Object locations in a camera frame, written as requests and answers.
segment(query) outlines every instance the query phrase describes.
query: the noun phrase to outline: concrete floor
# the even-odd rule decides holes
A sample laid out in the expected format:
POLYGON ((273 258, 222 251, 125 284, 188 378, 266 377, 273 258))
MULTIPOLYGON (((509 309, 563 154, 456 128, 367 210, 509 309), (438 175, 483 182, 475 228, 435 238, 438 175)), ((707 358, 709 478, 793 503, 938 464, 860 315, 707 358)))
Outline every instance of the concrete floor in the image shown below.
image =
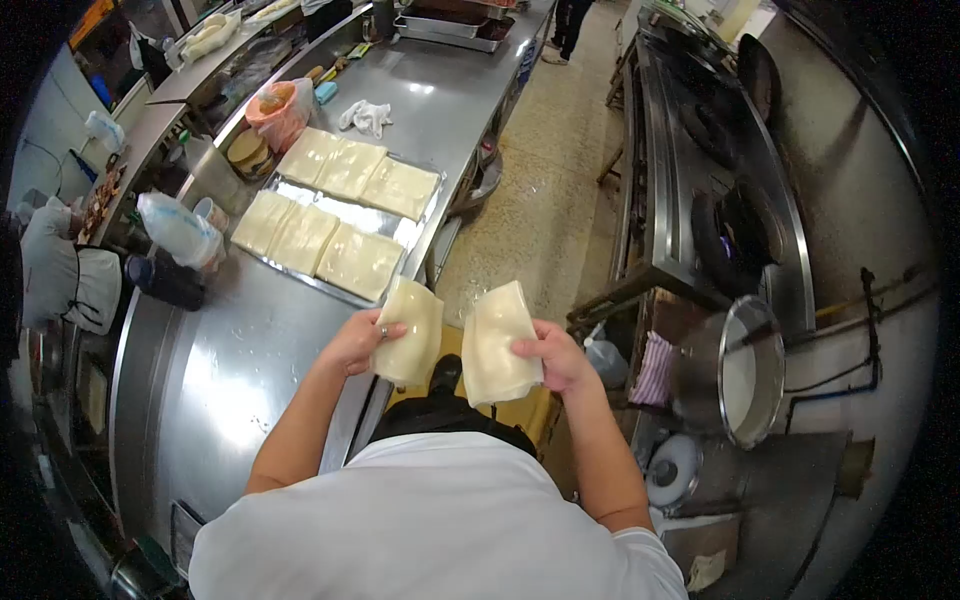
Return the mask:
POLYGON ((595 178, 623 138, 622 113, 604 102, 625 10, 594 3, 570 63, 538 61, 500 139, 503 181, 444 264, 445 323, 462 327, 476 298, 518 279, 533 317, 565 325, 575 301, 606 283, 617 179, 595 178))

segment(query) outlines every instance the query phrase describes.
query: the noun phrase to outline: folded dough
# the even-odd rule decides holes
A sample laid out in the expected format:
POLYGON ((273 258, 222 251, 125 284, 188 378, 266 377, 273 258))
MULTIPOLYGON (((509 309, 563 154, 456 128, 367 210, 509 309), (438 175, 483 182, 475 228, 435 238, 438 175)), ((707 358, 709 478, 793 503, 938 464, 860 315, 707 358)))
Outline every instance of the folded dough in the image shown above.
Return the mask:
POLYGON ((376 324, 403 323, 407 332, 373 351, 373 372, 397 386, 426 383, 440 354, 444 303, 433 292, 406 277, 397 277, 376 324))
POLYGON ((276 170, 283 177, 316 187, 321 167, 343 142, 344 138, 339 135, 308 127, 283 156, 276 170))
POLYGON ((312 277, 339 223, 340 219, 316 206, 296 204, 277 228, 267 258, 312 277))
POLYGON ((473 306, 464 327, 464 386, 470 406, 526 396, 543 382, 543 361, 520 358, 514 340, 536 340, 537 332, 519 281, 490 290, 473 306))
POLYGON ((360 193, 360 202, 419 221, 439 178, 436 173, 385 157, 360 193))
POLYGON ((283 217, 294 203, 277 192, 260 190, 230 240, 257 256, 265 256, 283 217))
POLYGON ((383 146, 346 139, 324 162, 317 187, 336 198, 355 201, 386 155, 383 146))
POLYGON ((317 277, 377 301, 387 289, 402 253, 403 247, 394 240, 341 222, 320 258, 317 277))

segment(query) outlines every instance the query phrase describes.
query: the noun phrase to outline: hand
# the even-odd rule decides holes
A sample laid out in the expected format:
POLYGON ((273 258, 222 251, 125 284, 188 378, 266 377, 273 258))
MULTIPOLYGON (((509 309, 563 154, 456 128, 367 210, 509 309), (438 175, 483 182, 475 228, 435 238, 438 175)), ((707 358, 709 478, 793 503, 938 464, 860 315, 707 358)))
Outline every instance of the hand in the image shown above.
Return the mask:
POLYGON ((342 372, 346 377, 369 369, 370 355, 381 342, 401 338, 407 332, 403 323, 387 324, 387 338, 384 340, 380 325, 376 324, 379 317, 379 308, 354 313, 320 352, 317 362, 342 372))
POLYGON ((537 340, 517 340, 510 350, 522 358, 543 359, 543 386, 566 396, 600 378, 584 352, 559 325, 534 319, 537 340))

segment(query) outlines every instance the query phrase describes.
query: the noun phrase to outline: kitchen counter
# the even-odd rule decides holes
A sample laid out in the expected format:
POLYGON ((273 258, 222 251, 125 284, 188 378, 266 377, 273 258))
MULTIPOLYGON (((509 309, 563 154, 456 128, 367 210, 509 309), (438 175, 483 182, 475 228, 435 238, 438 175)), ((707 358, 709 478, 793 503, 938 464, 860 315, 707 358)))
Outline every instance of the kitchen counter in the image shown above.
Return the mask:
MULTIPOLYGON (((315 66, 320 46, 358 26, 369 8, 301 50, 275 79, 315 66)), ((323 107, 321 128, 335 131, 337 117, 358 100, 390 103, 395 123, 378 143, 446 174, 437 209, 420 225, 402 275, 415 276, 423 264, 457 183, 551 8, 551 0, 533 0, 528 11, 512 13, 516 23, 493 55, 401 39, 372 48, 338 76, 339 92, 323 107)), ((242 108, 218 146, 239 131, 241 115, 242 108)), ((343 135, 374 141, 353 129, 343 135)), ((190 204, 189 193, 181 198, 190 204)), ((184 313, 137 291, 124 324, 109 418, 113 494, 125 537, 149 534, 169 551, 172 501, 203 520, 232 504, 300 378, 355 310, 234 248, 199 312, 184 313)), ((389 393, 389 385, 376 382, 369 373, 348 381, 321 472, 340 468, 363 445, 364 432, 369 436, 389 393)))
MULTIPOLYGON (((88 242, 91 246, 100 246, 107 236, 107 232, 116 223, 119 218, 117 208, 123 203, 123 198, 130 190, 130 186, 136 181, 143 168, 147 165, 150 157, 156 152, 163 136, 170 131, 174 123, 186 113, 186 105, 183 103, 166 104, 157 106, 146 106, 140 114, 136 125, 126 132, 127 148, 121 153, 118 165, 126 164, 127 171, 120 178, 117 186, 119 188, 116 198, 110 202, 107 217, 90 236, 88 242)), ((84 199, 84 208, 93 198, 93 194, 102 183, 107 181, 107 173, 104 172, 93 182, 93 187, 84 199)))
POLYGON ((237 31, 230 36, 223 46, 210 54, 204 55, 192 64, 185 64, 170 74, 163 83, 154 90, 147 100, 147 105, 170 103, 188 103, 193 94, 208 82, 220 67, 235 57, 254 38, 264 32, 272 23, 260 22, 254 25, 241 23, 237 31))

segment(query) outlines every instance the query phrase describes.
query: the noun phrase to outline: pot lid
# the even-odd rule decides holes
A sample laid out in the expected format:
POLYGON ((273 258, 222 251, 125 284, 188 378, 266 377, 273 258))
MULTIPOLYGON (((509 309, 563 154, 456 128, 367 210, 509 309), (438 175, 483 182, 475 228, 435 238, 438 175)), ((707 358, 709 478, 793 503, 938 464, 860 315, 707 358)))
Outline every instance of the pot lid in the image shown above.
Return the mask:
POLYGON ((696 486, 700 448, 690 436, 676 434, 654 453, 647 469, 647 498, 651 506, 665 508, 681 502, 696 486))

